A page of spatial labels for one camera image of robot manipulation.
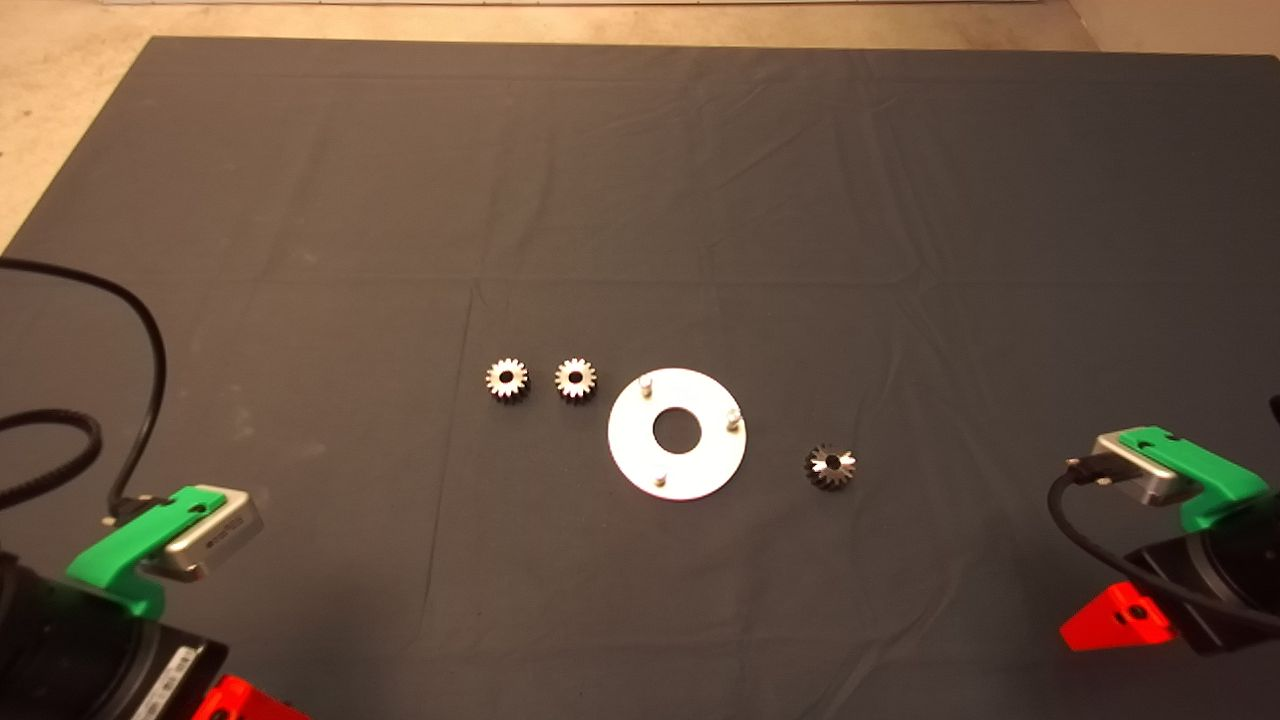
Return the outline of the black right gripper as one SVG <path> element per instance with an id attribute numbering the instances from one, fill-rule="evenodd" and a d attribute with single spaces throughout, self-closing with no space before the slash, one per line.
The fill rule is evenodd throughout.
<path id="1" fill-rule="evenodd" d="M 1248 502 L 1210 529 L 1139 547 L 1125 560 L 1235 610 L 1276 616 L 1277 551 L 1274 493 Z M 1183 603 L 1144 582 L 1108 585 L 1060 626 L 1060 637 L 1075 652 L 1166 644 L 1178 633 L 1199 656 L 1229 653 L 1274 638 L 1256 626 Z"/>

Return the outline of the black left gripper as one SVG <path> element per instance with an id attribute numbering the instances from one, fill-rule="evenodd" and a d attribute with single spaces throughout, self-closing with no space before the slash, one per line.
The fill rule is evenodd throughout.
<path id="1" fill-rule="evenodd" d="M 243 678 L 212 685 L 228 655 L 102 597 L 20 579 L 23 719 L 310 719 Z"/>

